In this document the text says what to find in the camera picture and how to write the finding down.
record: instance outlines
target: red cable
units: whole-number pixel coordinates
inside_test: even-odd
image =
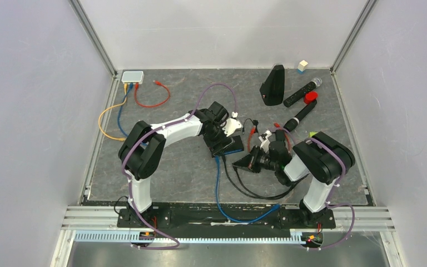
[[[158,107],[158,106],[161,106],[161,105],[163,105],[164,103],[166,103],[166,101],[168,101],[168,100],[169,100],[169,98],[171,97],[171,92],[169,91],[168,87],[166,87],[166,85],[164,85],[164,84],[162,84],[162,83],[160,83],[160,82],[158,82],[158,81],[154,81],[154,83],[155,83],[156,85],[159,85],[159,86],[163,87],[164,89],[166,89],[166,91],[168,92],[168,97],[167,97],[163,102],[160,102],[160,103],[155,104],[155,105],[151,105],[151,106],[143,105],[143,104],[142,104],[142,103],[140,103],[140,102],[138,101],[138,99],[137,99],[138,83],[136,83],[136,84],[135,84],[135,93],[133,93],[133,94],[134,94],[134,97],[135,97],[135,102],[136,102],[139,106],[141,106],[141,107]]]
[[[274,122],[274,126],[276,126],[277,128],[281,127],[279,125],[279,123],[277,123],[277,122]],[[287,141],[287,147],[289,148],[289,153],[290,153],[290,150],[292,147],[290,146],[290,141],[289,141],[289,138],[287,137],[287,134],[285,136],[286,136],[286,141]]]
[[[251,138],[253,137],[253,135],[255,134],[256,131],[256,126],[253,126],[253,128],[250,131],[250,135],[248,136],[248,143],[247,143],[247,147],[248,147],[248,152],[250,152],[250,142],[251,142]]]

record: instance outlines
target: blue cable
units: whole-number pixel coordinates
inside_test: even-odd
[[[132,88],[133,88],[133,84],[130,83],[130,85],[128,86],[128,91],[127,91],[127,93],[125,94],[125,96],[122,99],[122,103],[125,101],[125,99],[128,96],[128,93],[130,93],[130,91],[132,90]],[[120,106],[120,109],[118,110],[117,124],[118,124],[118,128],[120,129],[120,131],[122,132],[122,134],[125,135],[125,137],[127,137],[128,134],[122,129],[122,125],[120,125],[120,115],[122,114],[122,108],[123,108],[123,106]]]
[[[217,163],[217,183],[215,184],[215,200],[217,201],[217,206],[219,207],[220,212],[229,220],[234,221],[234,222],[238,222],[238,223],[246,223],[246,224],[250,224],[250,223],[254,223],[255,221],[259,221],[262,218],[266,217],[269,215],[269,213],[279,209],[281,207],[281,205],[276,204],[274,205],[268,212],[264,213],[263,215],[259,216],[256,219],[253,219],[251,221],[240,221],[240,220],[236,220],[233,219],[232,217],[228,216],[225,214],[224,210],[222,209],[222,207],[220,206],[220,201],[219,201],[219,184],[220,184],[220,160],[218,156],[215,156],[215,162]]]

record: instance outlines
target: red cap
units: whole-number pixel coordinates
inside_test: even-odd
[[[308,105],[312,103],[316,98],[318,97],[318,94],[314,91],[308,93],[304,97],[304,102]]]

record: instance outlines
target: white cube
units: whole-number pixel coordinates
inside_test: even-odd
[[[305,60],[300,61],[299,66],[297,67],[297,70],[298,70],[299,72],[304,72],[304,71],[305,71],[305,69],[307,68],[307,65],[308,65],[308,64],[309,64],[309,63],[308,63],[308,62],[306,62]]]

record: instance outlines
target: black mounting plate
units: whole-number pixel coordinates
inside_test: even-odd
[[[221,204],[226,214],[239,220],[251,220],[262,215],[271,206],[264,204]],[[286,209],[285,206],[271,212],[267,217],[248,225],[223,225],[227,220],[219,212],[216,204],[200,203],[153,203],[143,213],[150,224],[154,217],[158,228],[176,238],[274,238],[290,237],[290,229],[316,229],[317,225],[304,225],[300,221],[299,209]],[[327,211],[322,228],[335,228],[334,217]],[[145,228],[138,221],[133,210],[121,209],[118,217],[119,228]]]
[[[302,211],[300,209],[286,209],[282,208],[279,210],[279,216],[281,218],[281,227],[291,229],[316,229],[318,223],[321,223],[322,229],[334,229],[336,228],[335,216],[333,211],[327,209],[322,216],[317,218],[315,221],[310,222],[308,225],[300,219]]]

